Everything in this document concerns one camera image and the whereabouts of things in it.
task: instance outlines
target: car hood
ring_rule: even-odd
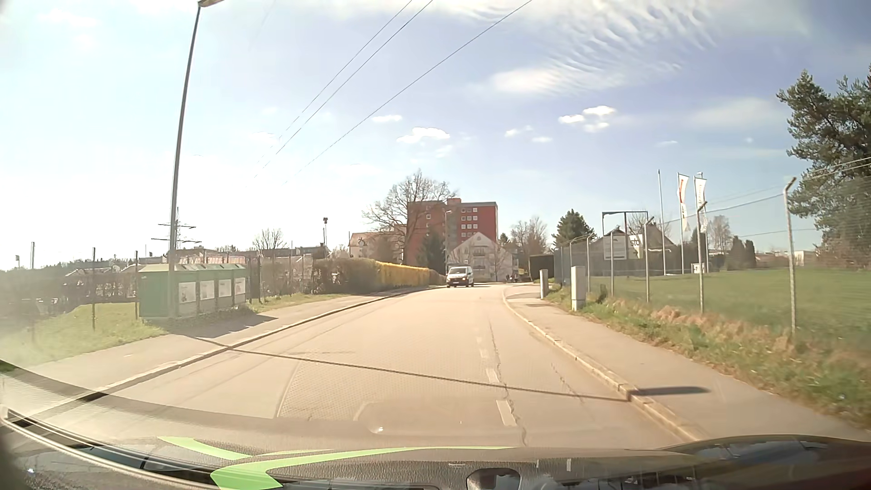
[[[18,465],[30,478],[42,478],[42,487],[49,482],[55,488],[153,490],[187,482],[222,490],[519,490],[525,481],[524,488],[582,490],[624,483],[653,488],[660,481],[693,487],[701,479],[754,487],[760,481],[831,479],[871,468],[869,443],[796,435],[715,439],[651,451],[404,446],[266,452],[178,436],[102,444],[33,421],[12,428]],[[149,479],[147,486],[130,483]]]

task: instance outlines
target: sky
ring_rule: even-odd
[[[782,198],[732,208],[807,167],[787,156],[775,94],[804,69],[833,90],[871,63],[861,0],[532,0],[378,109],[523,3],[411,0],[302,112],[407,1],[201,10],[179,167],[186,237],[247,248],[281,228],[316,245],[328,217],[334,246],[418,168],[465,201],[496,201],[500,232],[536,214],[553,233],[570,208],[601,228],[605,210],[658,214],[660,171],[666,219],[679,216],[676,174],[701,172],[709,210],[728,208],[714,214],[757,249],[782,248]],[[0,7],[0,269],[26,264],[31,242],[38,267],[92,247],[165,252],[153,238],[167,233],[196,12],[193,0]],[[793,225],[796,248],[818,241],[812,222]]]

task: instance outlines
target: power line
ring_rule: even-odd
[[[522,8],[525,7],[526,5],[529,5],[530,3],[532,3],[532,0],[526,0],[526,2],[521,3],[521,5],[520,5],[519,7],[517,7],[517,8],[514,9],[514,10],[512,10],[511,12],[509,12],[508,14],[506,14],[504,17],[500,18],[499,20],[495,21],[495,22],[494,22],[493,24],[491,24],[487,29],[484,29],[483,31],[479,32],[476,36],[474,36],[473,38],[471,38],[469,41],[466,41],[465,44],[463,44],[463,45],[461,45],[460,47],[456,48],[456,49],[455,49],[453,52],[451,52],[448,56],[446,56],[445,58],[443,58],[442,61],[439,61],[438,63],[436,63],[435,65],[433,65],[432,68],[426,70],[423,74],[421,74],[420,77],[415,78],[414,80],[412,80],[412,82],[411,82],[410,84],[405,85],[405,87],[403,87],[402,90],[400,90],[399,92],[397,92],[397,93],[396,93],[393,97],[391,97],[390,99],[387,99],[387,101],[384,102],[383,104],[381,104],[381,105],[379,105],[378,107],[376,107],[375,110],[372,111],[372,112],[370,112],[368,116],[366,116],[365,118],[361,119],[360,122],[358,122],[357,124],[354,125],[354,127],[352,127],[351,129],[349,129],[346,133],[342,134],[342,136],[340,136],[339,139],[337,139],[336,141],[333,141],[332,143],[330,143],[330,145],[327,146],[327,148],[325,148],[322,152],[318,153],[317,156],[315,156],[314,158],[312,158],[312,159],[311,159],[311,160],[310,160],[306,165],[302,166],[302,168],[300,168],[299,170],[297,170],[296,173],[293,174],[293,175],[291,176],[291,178],[293,178],[293,177],[299,175],[300,172],[302,172],[303,170],[306,169],[306,167],[308,167],[309,165],[311,165],[312,163],[314,163],[315,160],[318,160],[318,159],[319,159],[319,158],[320,158],[324,153],[326,153],[327,151],[329,151],[330,148],[332,148],[333,146],[335,146],[336,143],[338,143],[339,141],[342,141],[342,139],[344,139],[346,136],[348,136],[348,135],[349,135],[349,134],[350,134],[354,129],[357,129],[357,127],[359,127],[361,124],[363,124],[363,123],[366,122],[369,118],[371,118],[373,115],[375,115],[375,113],[378,112],[378,111],[380,111],[380,110],[381,110],[385,105],[387,105],[387,104],[389,104],[390,102],[392,102],[393,99],[396,99],[397,97],[399,97],[400,95],[402,95],[403,92],[405,92],[405,91],[407,91],[409,88],[411,88],[411,86],[414,85],[414,84],[416,84],[416,83],[417,83],[421,78],[426,77],[426,76],[427,76],[431,71],[433,71],[434,69],[438,68],[439,65],[441,65],[441,64],[444,63],[445,61],[448,61],[448,59],[450,59],[452,56],[454,56],[455,54],[457,54],[458,52],[460,52],[460,50],[462,50],[463,48],[465,48],[466,46],[468,46],[469,44],[471,44],[473,41],[475,41],[475,40],[478,39],[479,37],[483,36],[485,33],[487,33],[487,31],[489,31],[490,29],[493,29],[494,27],[496,27],[497,25],[499,25],[503,20],[507,19],[508,17],[511,17],[511,15],[513,15],[515,12],[517,12],[517,11],[520,10],[520,9],[522,9]],[[287,180],[285,180],[284,183],[282,183],[281,185],[284,186],[284,185],[287,184],[289,181],[290,181],[290,179],[287,179]]]
[[[357,59],[358,56],[360,56],[360,53],[362,53],[363,50],[366,49],[366,46],[369,46],[369,45],[372,43],[372,41],[375,41],[375,38],[378,37],[378,35],[381,34],[382,31],[384,31],[385,29],[387,29],[387,26],[390,25],[390,23],[392,23],[392,22],[394,21],[394,19],[396,19],[397,17],[399,17],[399,14],[401,14],[403,11],[405,11],[405,9],[406,9],[409,5],[411,5],[411,3],[414,2],[414,1],[415,1],[415,0],[408,0],[408,1],[405,3],[405,5],[403,5],[402,8],[399,9],[399,11],[397,11],[397,12],[396,12],[396,13],[395,13],[395,14],[394,14],[394,15],[393,15],[393,16],[392,16],[392,17],[391,17],[391,18],[390,18],[386,23],[384,23],[384,25],[383,25],[383,26],[382,26],[382,27],[381,27],[381,28],[380,28],[380,29],[379,29],[375,34],[373,34],[372,37],[370,37],[369,40],[366,41],[366,43],[365,43],[365,44],[364,44],[364,45],[363,45],[359,50],[357,50],[356,53],[354,53],[354,56],[352,56],[351,59],[349,59],[348,62],[347,62],[344,66],[342,66],[342,68],[340,68],[340,70],[337,71],[337,72],[335,73],[335,75],[333,75],[333,77],[332,77],[331,79],[329,79],[329,81],[327,82],[327,84],[324,85],[323,88],[321,88],[321,90],[317,93],[317,95],[315,95],[314,97],[312,97],[311,100],[308,101],[308,104],[306,104],[306,106],[302,109],[302,111],[300,111],[300,113],[296,115],[296,117],[294,118],[294,120],[290,122],[290,124],[287,126],[287,128],[285,128],[284,132],[282,132],[282,135],[279,137],[279,141],[281,141],[281,138],[284,137],[284,134],[285,134],[285,133],[287,133],[288,131],[290,131],[290,128],[294,126],[294,124],[296,123],[297,120],[299,120],[299,118],[302,116],[302,114],[304,114],[304,113],[308,110],[308,108],[312,106],[312,104],[315,102],[315,100],[317,100],[317,99],[321,96],[321,94],[324,93],[324,91],[327,90],[327,88],[328,88],[331,84],[333,84],[333,82],[334,82],[334,81],[339,77],[339,75],[341,75],[341,73],[342,73],[343,71],[345,71],[345,69],[348,68],[348,66],[351,65],[351,63],[353,63],[354,60]],[[426,9],[426,8],[429,6],[429,3],[427,3],[426,5],[424,5],[424,6],[423,6],[423,9]],[[420,9],[420,10],[417,12],[417,14],[421,13],[421,12],[423,11],[423,9]],[[402,27],[401,27],[397,32],[395,32],[395,33],[393,34],[393,36],[390,36],[390,39],[393,39],[393,37],[394,37],[396,34],[398,34],[399,31],[401,31],[402,29],[404,29],[405,26],[408,25],[408,23],[411,22],[412,19],[414,19],[415,17],[417,17],[417,14],[414,14],[414,16],[412,16],[412,17],[408,20],[408,22],[406,22],[405,24],[403,24]],[[368,63],[368,61],[369,61],[370,59],[372,59],[372,57],[373,57],[375,54],[377,54],[378,51],[381,50],[381,48],[384,47],[385,44],[387,44],[388,42],[390,42],[390,39],[388,39],[388,40],[387,40],[384,44],[382,44],[382,45],[381,45],[377,50],[375,50],[375,52],[372,53],[372,56],[370,56],[369,58],[367,58],[366,61],[364,61],[363,64],[360,65],[360,67],[357,68],[356,71],[354,71],[354,73],[351,73],[351,76],[348,77],[348,79],[345,80],[345,82],[342,83],[342,84],[339,86],[339,88],[336,89],[335,92],[333,92],[332,95],[329,96],[329,99],[327,99],[327,101],[324,102],[324,104],[326,104],[327,102],[329,102],[329,100],[333,98],[333,96],[336,94],[336,92],[338,92],[338,91],[339,91],[343,86],[345,86],[345,84],[346,84],[346,83],[347,83],[347,82],[348,82],[348,81],[349,81],[349,80],[350,80],[350,79],[351,79],[351,78],[352,78],[352,77],[353,77],[353,76],[354,76],[354,75],[355,75],[355,74],[356,74],[356,73],[357,73],[357,72],[358,72],[358,71],[359,71],[363,66],[365,66],[366,63]],[[320,111],[322,107],[323,107],[323,105],[321,105],[321,107],[318,107],[317,111],[315,111],[314,114],[317,114],[318,111]],[[305,123],[302,123],[302,126],[305,126],[306,123],[307,123],[309,120],[311,120],[312,117],[314,117],[314,114],[312,114],[311,117],[309,117],[308,119],[306,119],[306,122],[305,122]],[[291,135],[291,137],[287,140],[287,142],[285,142],[285,144],[284,144],[281,148],[279,148],[279,150],[278,150],[277,152],[275,152],[276,155],[277,155],[281,150],[284,149],[284,146],[286,146],[287,143],[289,143],[290,140],[292,140],[292,139],[294,138],[294,136],[296,136],[296,133],[294,133],[293,135]],[[273,143],[273,144],[269,147],[269,149],[268,149],[265,153],[263,153],[263,156],[260,157],[259,160],[257,160],[257,163],[260,163],[260,162],[263,160],[263,158],[266,157],[267,153],[269,153],[269,151],[271,151],[271,150],[275,147],[276,144],[277,144],[277,143]],[[260,170],[263,170],[264,168],[266,168],[266,167],[267,167],[271,162],[272,162],[271,160],[268,161],[268,162],[266,163],[266,165],[264,165]]]
[[[409,20],[405,21],[405,24],[403,24],[402,27],[400,27],[396,32],[394,32],[392,36],[388,37],[387,41],[384,41],[383,44],[381,44],[380,46],[378,46],[378,49],[375,50],[374,53],[372,53],[371,55],[369,55],[369,57],[366,58],[366,61],[364,61],[362,65],[358,66],[357,69],[354,70],[354,73],[351,73],[351,76],[349,76],[347,80],[345,80],[344,82],[342,82],[341,85],[339,85],[339,88],[335,89],[335,90],[333,91],[333,93],[331,93],[330,96],[327,97],[327,100],[324,100],[323,104],[321,104],[321,105],[320,105],[320,106],[319,106],[319,107],[318,107],[314,112],[312,112],[312,115],[308,116],[308,119],[306,119],[306,121],[302,123],[302,126],[300,126],[299,129],[297,129],[293,134],[290,135],[290,138],[287,139],[287,141],[284,143],[284,145],[282,145],[281,148],[279,148],[278,151],[275,152],[275,154],[277,155],[277,154],[281,153],[281,150],[283,150],[284,147],[287,146],[287,143],[290,143],[290,140],[292,140],[292,139],[294,138],[294,136],[296,136],[296,133],[299,133],[299,132],[302,130],[302,128],[305,127],[306,124],[308,124],[308,121],[312,120],[312,118],[313,118],[315,115],[317,115],[317,113],[320,112],[321,109],[323,109],[323,106],[325,106],[325,105],[327,104],[327,102],[329,102],[330,99],[332,99],[333,96],[334,96],[334,95],[335,95],[339,90],[341,90],[341,88],[342,88],[343,86],[345,86],[345,84],[346,84],[347,82],[351,81],[351,78],[353,78],[354,75],[356,75],[357,72],[360,71],[360,69],[361,69],[363,66],[366,66],[366,63],[368,63],[369,60],[372,59],[372,57],[374,57],[376,54],[378,54],[378,51],[380,51],[381,48],[383,48],[384,46],[387,45],[387,43],[390,42],[390,39],[393,39],[393,38],[396,36],[396,34],[399,34],[403,29],[405,29],[405,26],[406,26],[406,25],[408,25],[409,23],[411,23],[411,21],[415,20],[415,17],[417,17],[418,15],[420,15],[421,12],[423,12],[424,10],[426,10],[426,8],[429,7],[429,5],[430,5],[431,3],[433,3],[434,1],[435,1],[435,0],[429,0],[429,1],[426,3],[426,5],[423,5],[423,7],[421,7],[421,9],[418,10],[418,11],[417,11],[413,16],[411,16],[411,18],[410,18]]]

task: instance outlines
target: red apartment building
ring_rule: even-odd
[[[417,263],[423,237],[435,231],[445,240],[445,248],[453,250],[476,232],[494,242],[499,237],[499,207],[494,201],[463,202],[459,197],[448,201],[420,201],[408,205],[408,265]]]

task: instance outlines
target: building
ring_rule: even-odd
[[[463,202],[458,197],[442,201],[418,201],[408,205],[406,263],[417,263],[423,238],[435,231],[445,241],[445,249],[453,250],[476,233],[492,242],[499,237],[499,208],[494,201]]]
[[[448,253],[448,265],[470,265],[478,282],[502,281],[516,272],[515,254],[476,232]]]

